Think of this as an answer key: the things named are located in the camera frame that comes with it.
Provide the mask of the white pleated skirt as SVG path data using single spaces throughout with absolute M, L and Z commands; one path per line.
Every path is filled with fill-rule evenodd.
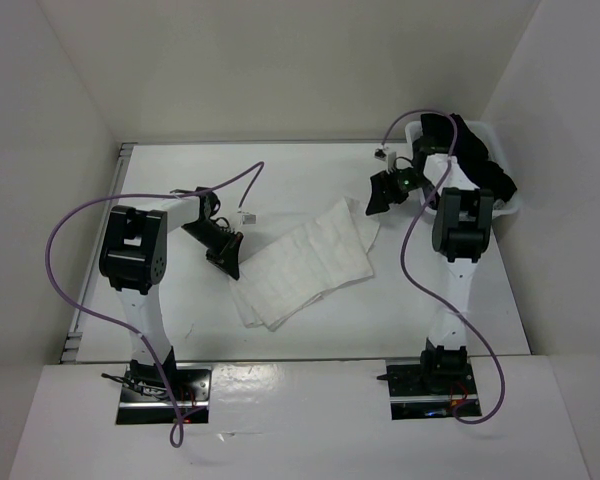
M 323 296 L 372 277 L 368 254 L 379 229 L 359 201 L 343 197 L 242 261 L 229 286 L 243 325 L 275 331 Z

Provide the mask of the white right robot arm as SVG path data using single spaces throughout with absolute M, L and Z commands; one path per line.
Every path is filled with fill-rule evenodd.
M 398 166 L 396 152 L 386 146 L 374 157 L 384 169 L 371 176 L 368 216 L 387 212 L 392 205 L 408 199 L 420 189 L 422 208 L 434 208 L 432 248 L 446 267 L 444 291 L 436 293 L 407 274 L 421 292 L 441 304 L 421 352 L 419 366 L 410 376 L 400 375 L 422 392 L 441 395 L 469 375 L 467 324 L 469 297 L 478 261 L 488 249 L 491 236 L 494 195 L 481 189 L 462 171 L 455 156 L 447 156 L 421 138 L 414 145 L 408 166 Z

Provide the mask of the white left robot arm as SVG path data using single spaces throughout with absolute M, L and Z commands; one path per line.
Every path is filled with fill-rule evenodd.
M 131 336 L 126 381 L 160 400 L 178 390 L 174 348 L 164 328 L 159 284 L 167 269 L 167 236 L 182 230 L 205 247 L 206 260 L 237 280 L 244 235 L 218 215 L 221 201 L 202 187 L 174 190 L 157 203 L 117 205 L 109 213 L 99 256 L 100 273 L 123 306 Z

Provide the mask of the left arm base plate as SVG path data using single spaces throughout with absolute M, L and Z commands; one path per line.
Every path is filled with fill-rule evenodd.
M 210 365 L 183 363 L 177 365 L 172 391 L 184 424 L 207 424 L 212 384 Z M 116 424 L 171 425 L 176 413 L 162 383 L 132 379 L 130 369 L 111 380 L 121 386 Z

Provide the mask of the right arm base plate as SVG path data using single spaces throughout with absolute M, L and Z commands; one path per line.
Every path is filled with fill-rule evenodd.
M 460 373 L 446 375 L 426 373 L 415 360 L 388 361 L 376 379 L 387 387 L 393 421 L 452 418 L 455 408 L 461 418 L 482 415 L 470 363 Z

